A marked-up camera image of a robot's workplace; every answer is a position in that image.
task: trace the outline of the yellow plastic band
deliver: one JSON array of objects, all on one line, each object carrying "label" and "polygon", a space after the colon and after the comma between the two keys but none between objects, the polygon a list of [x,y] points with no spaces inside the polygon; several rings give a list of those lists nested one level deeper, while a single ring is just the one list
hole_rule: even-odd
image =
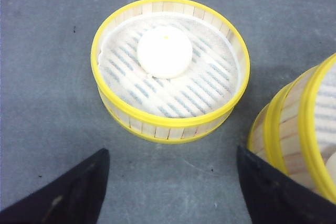
[{"label": "yellow plastic band", "polygon": [[[149,114],[147,112],[141,111],[139,109],[136,109],[134,107],[132,107],[131,105],[127,104],[126,102],[124,102],[123,100],[121,100],[116,94],[114,94],[109,87],[107,86],[107,84],[104,82],[99,69],[98,69],[98,62],[97,62],[97,46],[98,46],[98,40],[101,36],[102,31],[104,30],[104,28],[116,17],[118,16],[120,13],[124,12],[125,10],[129,9],[129,8],[133,8],[135,6],[138,5],[143,5],[146,3],[153,3],[153,2],[174,2],[174,3],[183,3],[183,4],[189,4],[189,5],[193,5],[195,7],[201,8],[211,14],[213,14],[214,16],[218,17],[223,23],[225,23],[229,29],[234,33],[234,35],[237,37],[237,39],[239,40],[239,43],[242,47],[243,53],[244,53],[244,58],[245,58],[245,64],[246,64],[246,70],[245,70],[245,76],[244,79],[242,81],[242,84],[239,88],[239,90],[237,91],[237,93],[225,104],[223,105],[221,108],[210,112],[208,114],[204,114],[204,115],[200,115],[200,116],[195,116],[193,118],[165,118],[163,116],[157,116],[157,115],[152,115]],[[201,125],[207,122],[211,122],[213,120],[215,120],[216,118],[224,115],[225,113],[227,113],[228,111],[232,110],[232,108],[235,106],[235,104],[237,104],[237,102],[239,101],[239,99],[242,97],[246,86],[247,86],[247,82],[249,79],[249,72],[250,72],[250,62],[249,62],[249,55],[248,55],[248,51],[246,48],[246,45],[244,43],[243,38],[241,37],[241,35],[239,34],[239,32],[237,31],[237,29],[225,18],[223,17],[221,14],[219,14],[218,12],[216,12],[215,10],[212,10],[211,8],[202,5],[200,3],[191,1],[191,0],[139,0],[136,2],[133,2],[131,4],[125,5],[123,7],[121,7],[120,9],[118,9],[117,11],[115,11],[114,13],[112,13],[102,24],[101,26],[98,28],[96,35],[94,36],[93,39],[93,43],[92,43],[92,47],[91,47],[91,67],[92,67],[92,72],[93,72],[93,76],[95,77],[95,80],[97,82],[97,85],[99,87],[99,89],[102,91],[102,93],[107,97],[107,99],[109,101],[111,101],[116,107],[118,107],[118,109],[120,109],[121,111],[123,111],[124,113],[131,115],[133,118],[141,121],[141,122],[145,122],[145,123],[149,123],[149,124],[153,124],[156,126],[162,126],[162,127],[190,127],[190,126],[197,126],[197,125]]]},{"label": "yellow plastic band", "polygon": [[267,109],[267,107],[269,106],[269,103],[266,104],[265,107],[263,107],[263,109],[259,112],[259,114],[257,115],[256,119],[254,120],[253,124],[252,124],[252,127],[251,127],[251,130],[248,134],[248,139],[247,139],[247,148],[251,151],[251,152],[254,152],[253,150],[253,133],[254,133],[254,130],[255,130],[255,126],[256,126],[256,123],[258,122],[260,116],[262,115],[262,113],[264,112],[264,110]]},{"label": "yellow plastic band", "polygon": [[264,119],[264,148],[268,162],[284,174],[288,174],[282,157],[279,122],[281,109],[292,83],[283,87],[272,99]]},{"label": "yellow plastic band", "polygon": [[304,160],[318,191],[336,203],[336,185],[323,162],[315,133],[314,107],[320,84],[336,63],[336,54],[322,62],[308,81],[302,93],[298,114],[299,138]]},{"label": "yellow plastic band", "polygon": [[188,143],[188,142],[192,142],[195,141],[203,136],[206,136],[208,134],[210,134],[211,132],[213,132],[215,129],[217,129],[227,118],[228,116],[231,114],[232,110],[226,115],[226,117],[221,120],[215,127],[213,127],[212,129],[210,129],[209,131],[206,131],[202,134],[196,135],[196,136],[192,136],[192,137],[187,137],[187,138],[182,138],[182,139],[163,139],[163,138],[158,138],[158,137],[154,137],[154,136],[150,136],[147,134],[143,134],[140,133],[139,131],[136,131],[132,128],[129,127],[129,125],[123,123],[113,112],[112,110],[106,105],[106,103],[103,101],[103,104],[105,105],[107,111],[110,113],[110,115],[122,126],[124,127],[126,130],[128,130],[130,133],[141,137],[143,139],[152,141],[152,142],[156,142],[156,143],[161,143],[161,144],[183,144],[183,143]]}]

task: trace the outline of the gray floor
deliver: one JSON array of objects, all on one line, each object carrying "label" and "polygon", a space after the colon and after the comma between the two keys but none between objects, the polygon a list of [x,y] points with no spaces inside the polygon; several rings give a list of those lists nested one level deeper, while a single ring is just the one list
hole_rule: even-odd
[{"label": "gray floor", "polygon": [[250,223],[236,146],[277,90],[336,51],[336,0],[195,0],[240,31],[251,75],[229,119],[182,145],[131,135],[99,99],[93,36],[132,1],[1,0],[1,207],[105,147],[111,170],[99,224]]}]

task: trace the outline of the white ball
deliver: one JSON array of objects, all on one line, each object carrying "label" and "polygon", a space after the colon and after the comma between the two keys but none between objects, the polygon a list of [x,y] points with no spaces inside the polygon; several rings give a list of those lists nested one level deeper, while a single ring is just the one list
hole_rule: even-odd
[{"label": "white ball", "polygon": [[334,181],[336,185],[336,152],[329,157],[325,166],[329,172],[332,181]]},{"label": "white ball", "polygon": [[171,26],[146,31],[137,47],[138,61],[150,75],[174,78],[190,65],[193,46],[184,32]]}]

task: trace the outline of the steamer mesh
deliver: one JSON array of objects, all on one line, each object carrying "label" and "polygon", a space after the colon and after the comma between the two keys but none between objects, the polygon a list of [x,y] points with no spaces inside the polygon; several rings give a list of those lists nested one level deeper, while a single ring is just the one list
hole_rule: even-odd
[{"label": "steamer mesh", "polygon": [[336,152],[336,63],[320,84],[314,112],[320,152],[327,159]]},{"label": "steamer mesh", "polygon": [[[176,78],[150,78],[137,60],[139,39],[157,26],[176,27],[192,42],[192,63]],[[171,12],[140,15],[117,26],[104,39],[98,67],[123,101],[167,118],[212,112],[234,96],[240,83],[235,53],[223,34],[201,19]]]}]

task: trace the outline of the steamer basket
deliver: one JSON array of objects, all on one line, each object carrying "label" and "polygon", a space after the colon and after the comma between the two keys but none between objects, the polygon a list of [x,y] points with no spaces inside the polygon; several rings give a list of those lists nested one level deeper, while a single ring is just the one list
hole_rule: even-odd
[{"label": "steamer basket", "polygon": [[335,90],[336,54],[284,87],[259,122],[262,137],[253,124],[248,140],[250,150],[332,202],[336,186],[325,163],[336,151]]},{"label": "steamer basket", "polygon": [[[193,46],[191,66],[174,79],[146,76],[136,57],[142,34],[161,24],[182,30]],[[140,0],[112,13],[93,39],[91,67],[114,119],[139,137],[167,144],[190,142],[219,127],[249,78],[247,48],[235,27],[189,0]]]}]

